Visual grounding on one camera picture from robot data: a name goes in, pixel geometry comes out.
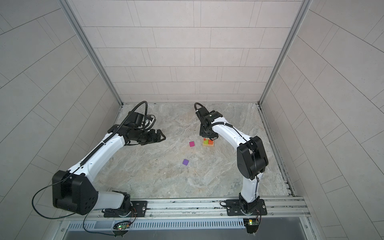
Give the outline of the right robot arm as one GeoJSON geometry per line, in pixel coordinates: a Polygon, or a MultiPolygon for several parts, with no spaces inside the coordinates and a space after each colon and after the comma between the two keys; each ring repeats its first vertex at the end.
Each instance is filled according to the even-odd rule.
{"type": "Polygon", "coordinates": [[[263,141],[258,136],[250,137],[231,125],[217,111],[209,112],[200,103],[195,103],[196,115],[201,122],[200,136],[211,141],[224,138],[237,151],[237,167],[243,176],[239,205],[244,215],[265,216],[264,200],[259,187],[263,173],[269,164],[263,141]]]}

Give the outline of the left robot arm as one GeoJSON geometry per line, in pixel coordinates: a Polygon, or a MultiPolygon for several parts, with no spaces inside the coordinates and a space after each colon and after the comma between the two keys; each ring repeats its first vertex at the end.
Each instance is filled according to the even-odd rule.
{"type": "Polygon", "coordinates": [[[92,210],[102,210],[106,218],[131,215],[134,207],[128,193],[99,192],[93,181],[110,158],[131,142],[143,146],[165,140],[161,130],[153,129],[155,122],[154,115],[129,113],[120,125],[108,130],[86,157],[67,171],[57,171],[52,178],[53,206],[79,215],[92,210]]]}

